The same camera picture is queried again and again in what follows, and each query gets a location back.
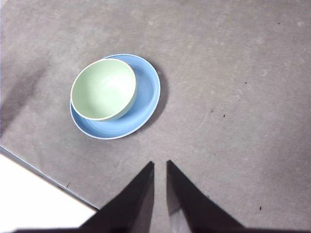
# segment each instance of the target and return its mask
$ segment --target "black object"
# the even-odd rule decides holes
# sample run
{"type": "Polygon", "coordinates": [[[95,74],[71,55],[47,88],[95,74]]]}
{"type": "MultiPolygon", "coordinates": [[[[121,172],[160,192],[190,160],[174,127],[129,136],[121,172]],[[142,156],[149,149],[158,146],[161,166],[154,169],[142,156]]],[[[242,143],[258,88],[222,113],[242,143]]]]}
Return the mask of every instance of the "black object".
{"type": "MultiPolygon", "coordinates": [[[[154,204],[154,163],[80,228],[18,230],[17,233],[147,233],[154,204]]],[[[245,228],[167,162],[167,206],[173,233],[297,233],[245,228]]]]}

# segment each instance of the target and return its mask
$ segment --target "bowl rim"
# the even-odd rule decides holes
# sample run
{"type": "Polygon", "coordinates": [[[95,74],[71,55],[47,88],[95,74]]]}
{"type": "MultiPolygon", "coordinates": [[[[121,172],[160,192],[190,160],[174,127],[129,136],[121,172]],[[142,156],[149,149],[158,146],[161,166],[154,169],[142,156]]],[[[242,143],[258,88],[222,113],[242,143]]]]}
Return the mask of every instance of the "bowl rim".
{"type": "Polygon", "coordinates": [[[110,118],[113,118],[115,117],[116,115],[118,115],[119,113],[121,113],[129,104],[130,102],[133,100],[133,97],[135,96],[135,92],[136,92],[136,88],[137,88],[137,81],[136,81],[136,76],[135,76],[135,72],[133,71],[133,69],[130,67],[129,64],[127,64],[126,62],[120,60],[120,59],[116,59],[116,58],[105,58],[105,59],[100,59],[98,61],[95,61],[91,64],[89,64],[88,66],[86,66],[83,70],[81,70],[79,72],[79,74],[77,75],[77,77],[75,78],[75,80],[73,81],[73,84],[71,86],[71,91],[70,91],[70,102],[72,104],[72,107],[74,108],[74,110],[76,111],[77,114],[79,114],[80,116],[84,117],[85,119],[89,119],[89,120],[95,120],[95,121],[101,121],[101,120],[108,120],[110,118]],[[98,62],[104,62],[104,61],[107,61],[107,60],[114,60],[114,61],[118,61],[118,62],[121,62],[123,64],[125,64],[128,68],[130,68],[130,71],[132,73],[132,77],[134,78],[134,84],[135,84],[135,88],[133,90],[133,93],[132,93],[132,96],[130,98],[129,101],[127,101],[127,103],[122,107],[122,109],[112,115],[109,115],[109,116],[106,116],[106,117],[101,117],[101,118],[92,118],[92,117],[88,117],[88,116],[85,116],[83,115],[82,113],[80,113],[77,108],[74,106],[74,103],[73,103],[73,100],[72,100],[72,92],[73,92],[73,88],[74,88],[74,85],[75,83],[77,82],[78,78],[80,77],[80,75],[87,69],[89,68],[90,66],[98,63],[98,62]]]}

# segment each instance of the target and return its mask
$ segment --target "blue plate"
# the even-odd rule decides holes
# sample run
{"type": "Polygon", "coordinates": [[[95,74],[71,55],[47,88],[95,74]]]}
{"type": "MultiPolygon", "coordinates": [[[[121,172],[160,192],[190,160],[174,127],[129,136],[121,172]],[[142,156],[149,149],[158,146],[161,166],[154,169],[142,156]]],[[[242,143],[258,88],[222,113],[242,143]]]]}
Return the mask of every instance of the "blue plate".
{"type": "Polygon", "coordinates": [[[76,126],[85,134],[98,139],[115,139],[135,132],[151,117],[160,97],[160,80],[154,67],[141,57],[115,54],[105,58],[120,59],[133,69],[138,88],[133,107],[121,118],[106,122],[85,119],[72,105],[70,113],[76,126]]]}

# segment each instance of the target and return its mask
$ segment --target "gray surface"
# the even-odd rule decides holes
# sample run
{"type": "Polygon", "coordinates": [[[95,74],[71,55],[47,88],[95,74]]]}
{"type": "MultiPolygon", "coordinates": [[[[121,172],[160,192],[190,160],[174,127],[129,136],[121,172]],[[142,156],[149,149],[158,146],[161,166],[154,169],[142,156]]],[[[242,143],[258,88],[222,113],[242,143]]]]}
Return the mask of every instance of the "gray surface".
{"type": "Polygon", "coordinates": [[[10,0],[1,145],[97,207],[153,160],[153,233],[169,232],[168,159],[242,224],[310,230],[310,28],[302,0],[10,0]],[[155,65],[160,103],[138,132],[92,139],[71,120],[70,87],[121,52],[155,65]]]}

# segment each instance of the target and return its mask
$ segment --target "saucer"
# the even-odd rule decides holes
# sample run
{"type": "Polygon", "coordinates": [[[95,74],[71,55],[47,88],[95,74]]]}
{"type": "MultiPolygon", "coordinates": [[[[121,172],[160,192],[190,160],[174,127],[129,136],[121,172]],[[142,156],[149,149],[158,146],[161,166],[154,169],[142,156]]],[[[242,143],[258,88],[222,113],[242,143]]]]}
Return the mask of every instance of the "saucer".
{"type": "Polygon", "coordinates": [[[160,80],[154,67],[139,56],[115,54],[105,58],[120,59],[133,69],[138,89],[132,108],[121,118],[104,122],[81,117],[71,104],[70,113],[74,123],[83,133],[97,139],[108,140],[127,136],[147,122],[159,101],[160,80]]]}

